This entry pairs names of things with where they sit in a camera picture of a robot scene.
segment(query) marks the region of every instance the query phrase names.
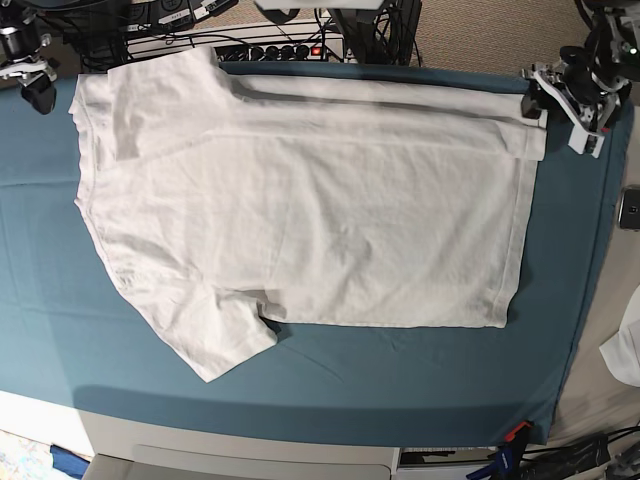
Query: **smartphone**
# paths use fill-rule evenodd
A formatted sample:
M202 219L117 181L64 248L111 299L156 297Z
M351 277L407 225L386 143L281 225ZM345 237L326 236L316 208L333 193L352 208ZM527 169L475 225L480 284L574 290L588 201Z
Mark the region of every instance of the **smartphone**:
M640 186L624 190L618 225L623 230L640 230Z

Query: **folded shirt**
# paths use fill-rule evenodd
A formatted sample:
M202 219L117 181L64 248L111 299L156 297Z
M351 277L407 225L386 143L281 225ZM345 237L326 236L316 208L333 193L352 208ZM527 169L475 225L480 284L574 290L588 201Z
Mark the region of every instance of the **folded shirt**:
M76 204L205 381L275 344L260 317L504 327L546 139L520 100L234 77L193 49L79 77Z

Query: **red clip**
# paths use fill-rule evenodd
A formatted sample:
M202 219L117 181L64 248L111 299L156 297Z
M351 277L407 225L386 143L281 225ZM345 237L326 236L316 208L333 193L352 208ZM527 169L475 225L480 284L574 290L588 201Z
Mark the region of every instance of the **red clip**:
M516 428L514 428L513 430L511 430L509 433L507 433L504 436L504 439L507 442L513 442L513 439L516 438L516 433L518 433L520 430L522 430L523 428L527 427L527 428L531 428L531 424L527 421L521 422Z

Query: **blue cloth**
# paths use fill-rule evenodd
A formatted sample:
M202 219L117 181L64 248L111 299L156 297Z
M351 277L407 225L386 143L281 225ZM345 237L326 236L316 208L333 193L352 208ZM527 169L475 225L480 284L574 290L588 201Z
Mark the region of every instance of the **blue cloth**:
M49 451L53 457L53 468L66 473L71 478L81 479L89 468L88 461L69 450L51 445Z
M270 63L225 68L526 89L490 75ZM569 125L551 122L505 329L273 324L276 347L205 384L116 293L73 205L74 84L57 82L58 105L47 117L16 91L0 92L1 389L139 422L275 440L490 445L523 419L537 424L533 441L545 440L606 250L630 105L600 159L571 151Z

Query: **white cloth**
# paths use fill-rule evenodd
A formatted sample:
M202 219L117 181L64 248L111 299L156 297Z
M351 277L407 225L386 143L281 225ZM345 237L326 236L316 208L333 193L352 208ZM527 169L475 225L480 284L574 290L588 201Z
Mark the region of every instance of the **white cloth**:
M600 346L600 353L617 380L640 387L640 287L629 300L620 330Z
M503 327L546 132L520 96L232 77L208 48L81 76L76 203L205 381L282 322Z

